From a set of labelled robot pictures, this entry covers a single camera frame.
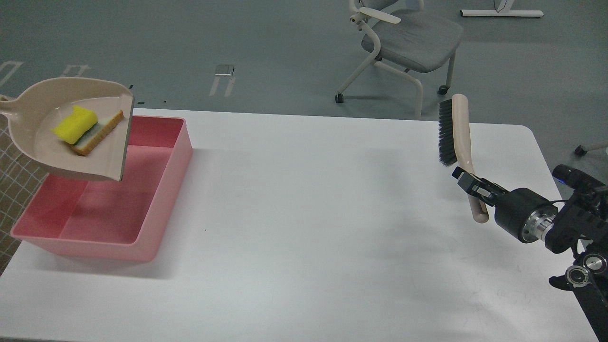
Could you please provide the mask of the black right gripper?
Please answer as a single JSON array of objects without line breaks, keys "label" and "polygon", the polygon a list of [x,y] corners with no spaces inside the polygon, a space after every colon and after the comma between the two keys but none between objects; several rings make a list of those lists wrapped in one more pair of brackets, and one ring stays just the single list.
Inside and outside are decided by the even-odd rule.
[{"label": "black right gripper", "polygon": [[494,220],[519,242],[545,241],[558,214],[554,204],[528,188],[508,191],[502,186],[456,167],[452,177],[467,195],[495,208]]}]

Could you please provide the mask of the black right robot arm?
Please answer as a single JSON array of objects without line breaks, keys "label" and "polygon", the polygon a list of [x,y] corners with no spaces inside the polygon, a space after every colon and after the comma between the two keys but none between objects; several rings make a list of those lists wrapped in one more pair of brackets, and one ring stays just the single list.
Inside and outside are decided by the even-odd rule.
[{"label": "black right robot arm", "polygon": [[607,186],[568,165],[557,165],[553,177],[573,191],[562,208],[527,188],[508,191],[456,167],[452,177],[465,193],[494,208],[499,227],[523,243],[542,241],[552,253],[568,249],[573,264],[549,282],[572,292],[595,336],[607,338]]}]

